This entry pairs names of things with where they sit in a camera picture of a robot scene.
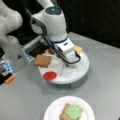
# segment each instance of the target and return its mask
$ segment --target food item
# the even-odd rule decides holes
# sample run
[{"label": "food item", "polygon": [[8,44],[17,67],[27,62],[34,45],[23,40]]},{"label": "food item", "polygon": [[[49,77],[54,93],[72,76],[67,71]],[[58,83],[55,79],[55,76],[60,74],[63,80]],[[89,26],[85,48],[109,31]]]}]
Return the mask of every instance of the food item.
[{"label": "food item", "polygon": [[51,48],[47,49],[45,52],[46,52],[46,53],[49,53],[49,54],[51,54],[51,55],[54,55],[54,54],[55,54],[55,52],[54,52]]},{"label": "food item", "polygon": [[60,115],[60,120],[79,120],[82,116],[82,112],[83,110],[80,106],[76,104],[66,104]]},{"label": "food item", "polygon": [[41,66],[47,68],[48,65],[51,62],[51,57],[50,56],[45,56],[45,55],[37,55],[34,65],[35,66]]},{"label": "food item", "polygon": [[82,52],[83,48],[81,48],[80,46],[75,46],[75,47],[74,47],[74,50],[75,50],[78,54],[80,54],[80,53]]}]

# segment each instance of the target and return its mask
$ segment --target wall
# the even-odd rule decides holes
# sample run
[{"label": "wall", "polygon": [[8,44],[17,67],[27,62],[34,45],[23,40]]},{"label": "wall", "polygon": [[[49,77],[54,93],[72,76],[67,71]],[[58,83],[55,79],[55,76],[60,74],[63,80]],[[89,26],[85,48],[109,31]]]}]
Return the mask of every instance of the wall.
[{"label": "wall", "polygon": [[58,0],[73,31],[120,47],[120,0]]}]

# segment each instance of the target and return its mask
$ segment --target toast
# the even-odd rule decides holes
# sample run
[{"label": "toast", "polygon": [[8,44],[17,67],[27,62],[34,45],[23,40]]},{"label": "toast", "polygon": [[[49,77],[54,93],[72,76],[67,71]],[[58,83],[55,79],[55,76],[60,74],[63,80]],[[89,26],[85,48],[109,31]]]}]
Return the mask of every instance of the toast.
[{"label": "toast", "polygon": [[64,107],[64,109],[63,109],[63,111],[62,111],[62,113],[61,113],[61,115],[60,115],[60,120],[79,120],[80,119],[80,114],[82,114],[82,109],[80,108],[80,113],[79,113],[79,117],[77,116],[77,118],[76,119],[72,119],[72,118],[70,118],[70,116],[67,114],[67,110],[70,108],[70,104],[66,104],[65,105],[65,107]]}]

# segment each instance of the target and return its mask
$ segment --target small orange object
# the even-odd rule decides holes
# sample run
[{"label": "small orange object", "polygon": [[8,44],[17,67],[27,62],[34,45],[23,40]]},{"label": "small orange object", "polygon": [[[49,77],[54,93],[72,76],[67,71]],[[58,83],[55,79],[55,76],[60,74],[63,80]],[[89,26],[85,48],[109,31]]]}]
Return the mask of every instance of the small orange object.
[{"label": "small orange object", "polygon": [[9,84],[9,83],[11,83],[14,79],[15,79],[15,76],[10,76],[10,77],[5,81],[5,83],[6,83],[6,84]]},{"label": "small orange object", "polygon": [[52,55],[55,54],[55,52],[52,49],[50,49],[50,48],[45,50],[45,53],[50,53]]},{"label": "small orange object", "polygon": [[82,52],[83,48],[81,48],[80,46],[75,46],[75,47],[74,47],[74,50],[75,50],[78,54],[80,54],[80,53]]}]

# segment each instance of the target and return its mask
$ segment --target bread slice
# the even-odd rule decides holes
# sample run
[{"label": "bread slice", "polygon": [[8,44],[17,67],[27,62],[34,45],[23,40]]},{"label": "bread slice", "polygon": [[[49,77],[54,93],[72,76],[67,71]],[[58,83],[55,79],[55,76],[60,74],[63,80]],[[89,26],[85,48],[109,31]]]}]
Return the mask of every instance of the bread slice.
[{"label": "bread slice", "polygon": [[34,61],[34,65],[47,68],[50,62],[51,62],[50,56],[37,55]]},{"label": "bread slice", "polygon": [[66,104],[63,111],[62,111],[62,114],[60,115],[60,120],[72,120],[69,115],[66,114],[66,111],[67,109],[69,108],[70,104]]}]

